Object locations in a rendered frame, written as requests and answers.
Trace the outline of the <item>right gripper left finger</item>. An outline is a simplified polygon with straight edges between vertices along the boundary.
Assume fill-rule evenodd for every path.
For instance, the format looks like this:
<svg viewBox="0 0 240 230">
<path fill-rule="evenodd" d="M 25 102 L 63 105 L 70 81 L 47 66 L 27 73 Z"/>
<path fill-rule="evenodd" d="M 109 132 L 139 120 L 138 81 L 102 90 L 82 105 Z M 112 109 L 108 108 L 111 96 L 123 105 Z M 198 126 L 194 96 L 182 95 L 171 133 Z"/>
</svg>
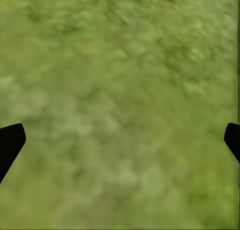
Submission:
<svg viewBox="0 0 240 230">
<path fill-rule="evenodd" d="M 0 183 L 26 142 L 21 123 L 0 128 Z"/>
</svg>

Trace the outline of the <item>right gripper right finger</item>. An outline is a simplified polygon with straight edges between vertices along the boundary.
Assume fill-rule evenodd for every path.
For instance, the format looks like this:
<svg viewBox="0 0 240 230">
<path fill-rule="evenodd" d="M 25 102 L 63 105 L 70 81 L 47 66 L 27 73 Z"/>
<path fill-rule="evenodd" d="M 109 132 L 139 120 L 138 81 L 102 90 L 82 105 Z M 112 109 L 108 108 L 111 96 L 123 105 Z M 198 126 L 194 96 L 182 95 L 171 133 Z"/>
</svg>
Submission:
<svg viewBox="0 0 240 230">
<path fill-rule="evenodd" d="M 224 136 L 224 141 L 229 149 L 233 152 L 234 156 L 240 163 L 240 125 L 229 123 Z"/>
</svg>

